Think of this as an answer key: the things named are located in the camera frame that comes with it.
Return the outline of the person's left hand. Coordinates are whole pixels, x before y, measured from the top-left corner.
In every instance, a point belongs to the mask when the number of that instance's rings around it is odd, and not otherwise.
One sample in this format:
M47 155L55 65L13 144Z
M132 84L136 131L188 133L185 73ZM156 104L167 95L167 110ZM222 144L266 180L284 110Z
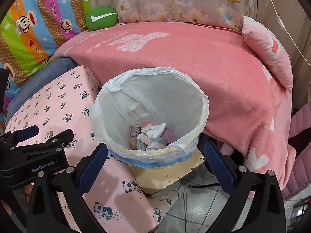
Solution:
M18 214L20 210L26 210L30 202L32 188L32 183L16 190L11 190L6 185L1 186L1 203L10 216Z

